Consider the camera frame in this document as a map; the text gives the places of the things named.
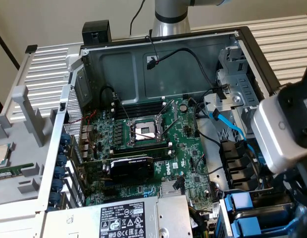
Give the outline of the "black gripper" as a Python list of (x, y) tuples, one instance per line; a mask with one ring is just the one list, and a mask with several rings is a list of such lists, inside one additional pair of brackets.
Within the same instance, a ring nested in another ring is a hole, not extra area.
[(307, 232), (307, 158), (279, 173), (273, 179), (273, 186), (286, 189), (297, 205), (306, 208), (303, 214), (296, 218), (292, 232)]

